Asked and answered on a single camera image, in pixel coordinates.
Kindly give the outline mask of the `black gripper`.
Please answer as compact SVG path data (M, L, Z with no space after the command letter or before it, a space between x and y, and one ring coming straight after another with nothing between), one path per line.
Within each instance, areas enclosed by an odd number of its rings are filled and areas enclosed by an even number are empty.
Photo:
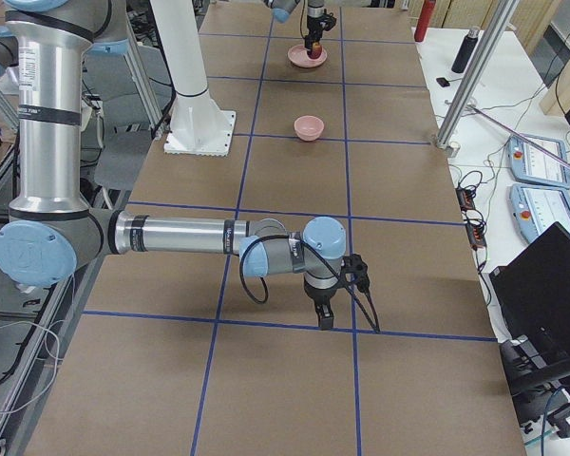
M307 279L304 279L304 291L313 301L314 310L317 316L317 328L332 329L334 313L331 307L331 299L336 294L337 288L335 286L331 286L326 289L317 288Z
M308 6L306 12L308 33L304 37L304 43L305 49L312 50L315 41L320 41L325 31L335 27L337 19L324 6Z

